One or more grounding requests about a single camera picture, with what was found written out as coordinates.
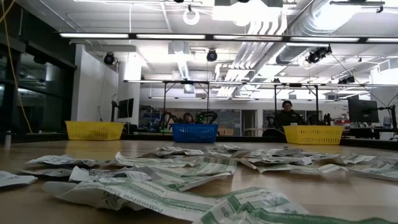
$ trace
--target person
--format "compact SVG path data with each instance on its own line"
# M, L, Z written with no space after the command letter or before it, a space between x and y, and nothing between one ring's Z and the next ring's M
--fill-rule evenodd
M282 129L283 126L290 126L292 123L306 125L303 118L292 109L292 102L285 100L282 103L283 110L275 116L275 127Z
M184 120L184 123L187 123L187 124L193 124L195 121L193 120L193 117L192 117L192 114L190 114L190 113L185 113L183 116L182 116L182 118L183 118L183 120Z

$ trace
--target blue basket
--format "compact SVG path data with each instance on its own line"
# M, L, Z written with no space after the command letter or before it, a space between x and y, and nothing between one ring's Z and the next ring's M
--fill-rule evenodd
M175 142L216 141L218 124L172 124Z

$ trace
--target computer monitor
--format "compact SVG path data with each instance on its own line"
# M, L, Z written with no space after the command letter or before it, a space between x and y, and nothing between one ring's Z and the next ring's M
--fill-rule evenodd
M348 113L351 122L378 123L377 102L370 100L348 100Z
M119 101L118 118L131 118L134 98Z

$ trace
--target man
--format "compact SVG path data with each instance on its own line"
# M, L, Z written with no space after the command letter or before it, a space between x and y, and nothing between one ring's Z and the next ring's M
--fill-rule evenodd
M292 110L292 102L285 100L282 103L283 110L275 116L275 127L282 129L283 126L290 126L292 123L306 125L303 118Z

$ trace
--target desk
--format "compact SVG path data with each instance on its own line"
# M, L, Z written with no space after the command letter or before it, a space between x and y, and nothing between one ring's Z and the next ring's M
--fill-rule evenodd
M344 131L345 136L355 136L356 138L375 138L380 139L380 133L393 133L392 128L351 128Z
M281 148L284 143L231 143L249 148ZM211 144L182 144L171 141L56 141L13 144L9 152L0 149L0 170L15 172L30 159L44 155L70 154L87 159L112 159L121 151L125 156L140 156L156 147L179 146L203 149ZM392 151L341 147L341 146L297 146L306 151L349 153L394 157ZM30 186L0 189L1 223L43 223L43 224L138 224L138 223L189 223L164 215L143 210L121 211L97 210L93 207L76 205L56 199L41 190L45 181L54 178L40 178ZM348 177L343 171L326 175L295 174L294 172L258 173L239 165L234 176L216 180L189 190L200 195L224 194L248 187L266 187L285 193L289 199L304 206L314 215L360 220L381 217L398 222L398 184L385 180Z

